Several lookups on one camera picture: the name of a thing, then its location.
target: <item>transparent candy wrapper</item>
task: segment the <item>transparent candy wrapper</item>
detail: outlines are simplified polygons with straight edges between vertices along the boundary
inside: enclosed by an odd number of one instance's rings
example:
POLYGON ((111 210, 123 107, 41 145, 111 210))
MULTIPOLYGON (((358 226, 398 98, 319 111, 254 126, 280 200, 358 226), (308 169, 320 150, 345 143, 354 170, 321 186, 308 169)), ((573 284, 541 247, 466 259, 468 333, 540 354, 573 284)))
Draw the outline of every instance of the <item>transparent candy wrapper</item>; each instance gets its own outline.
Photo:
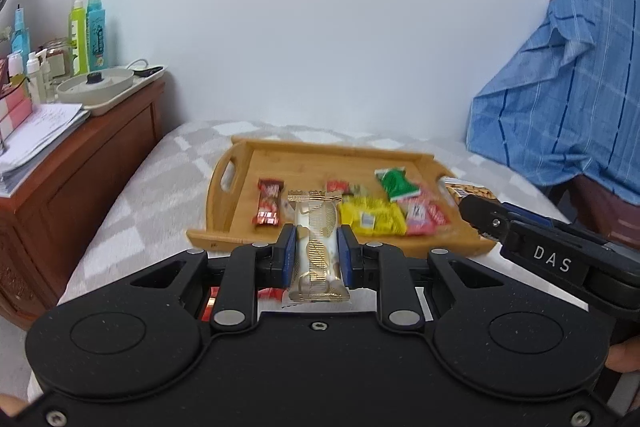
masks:
POLYGON ((283 306, 349 300, 338 257, 336 203, 340 199, 340 192, 289 191, 296 211, 296 256, 283 306))

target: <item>wooden tray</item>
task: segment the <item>wooden tray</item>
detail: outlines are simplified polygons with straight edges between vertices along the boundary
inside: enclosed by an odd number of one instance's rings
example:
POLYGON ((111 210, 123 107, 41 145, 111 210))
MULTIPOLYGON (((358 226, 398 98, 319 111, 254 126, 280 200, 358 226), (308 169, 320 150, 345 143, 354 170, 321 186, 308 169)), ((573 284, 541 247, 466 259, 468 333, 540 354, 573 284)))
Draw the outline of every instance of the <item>wooden tray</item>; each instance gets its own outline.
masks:
MULTIPOLYGON (((255 227, 252 218, 258 207, 258 179, 276 178, 285 183, 284 190, 324 190, 329 179, 363 184, 373 197, 386 198, 375 169, 406 167, 407 178, 422 182, 438 194, 437 180, 453 176, 433 155, 316 145, 276 140, 247 140, 232 137, 233 146, 226 151, 213 172, 207 194, 206 230, 187 230, 194 247, 205 250, 231 251, 239 245, 267 241, 274 243, 281 227, 255 227), (220 185, 229 163, 235 173, 228 191, 220 185)), ((462 255, 486 253, 493 241, 478 235, 460 217, 457 207, 441 199, 442 211, 449 217, 451 227, 437 235, 378 236, 358 235, 361 243, 382 241, 396 245, 407 256, 426 257, 431 248, 447 248, 462 255)))

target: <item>tray handle hole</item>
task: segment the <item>tray handle hole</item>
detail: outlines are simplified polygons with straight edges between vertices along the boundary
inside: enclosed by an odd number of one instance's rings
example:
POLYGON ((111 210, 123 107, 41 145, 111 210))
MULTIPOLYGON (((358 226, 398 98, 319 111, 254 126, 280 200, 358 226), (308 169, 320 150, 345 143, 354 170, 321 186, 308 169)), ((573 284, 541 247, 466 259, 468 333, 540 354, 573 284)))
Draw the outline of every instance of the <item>tray handle hole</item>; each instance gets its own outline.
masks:
POLYGON ((222 178, 220 178, 220 188, 225 192, 231 192, 231 185, 234 181, 235 175, 236 164, 233 161, 230 161, 226 164, 225 172, 222 174, 222 178))

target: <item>bed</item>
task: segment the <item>bed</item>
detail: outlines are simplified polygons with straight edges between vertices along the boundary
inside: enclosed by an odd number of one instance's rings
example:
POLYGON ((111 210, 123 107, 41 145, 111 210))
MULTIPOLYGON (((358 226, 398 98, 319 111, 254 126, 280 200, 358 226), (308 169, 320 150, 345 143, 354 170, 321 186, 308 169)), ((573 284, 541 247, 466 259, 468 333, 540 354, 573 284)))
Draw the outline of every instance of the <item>bed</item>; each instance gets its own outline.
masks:
MULTIPOLYGON (((156 263, 191 245, 187 228, 204 227, 207 188, 213 168, 231 146, 231 136, 301 140, 322 144, 401 149, 433 153, 457 177, 480 182, 497 195, 546 216, 564 219, 533 185, 505 166, 466 151, 462 142, 392 134, 344 133, 306 126, 273 126, 257 121, 190 122, 167 134, 145 159, 109 211, 68 282, 60 302, 92 291, 156 263)), ((225 252, 209 252, 211 257, 225 252)), ((536 288, 585 306, 581 301, 503 259, 499 247, 476 261, 536 288)), ((324 311, 337 305, 303 305, 324 311)), ((258 311, 279 309, 261 301, 258 311)), ((349 311, 375 310, 375 293, 354 291, 349 311)), ((29 397, 39 394, 31 378, 29 397)))

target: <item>paper stack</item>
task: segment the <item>paper stack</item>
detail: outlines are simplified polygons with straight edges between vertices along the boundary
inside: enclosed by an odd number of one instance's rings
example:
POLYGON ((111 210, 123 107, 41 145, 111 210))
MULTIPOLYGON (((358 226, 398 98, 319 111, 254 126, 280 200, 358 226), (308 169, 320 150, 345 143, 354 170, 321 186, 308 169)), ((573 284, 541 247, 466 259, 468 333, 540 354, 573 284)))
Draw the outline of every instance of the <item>paper stack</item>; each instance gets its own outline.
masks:
POLYGON ((45 103, 5 140, 0 156, 0 197, 9 198, 44 158, 89 117, 80 103, 45 103))

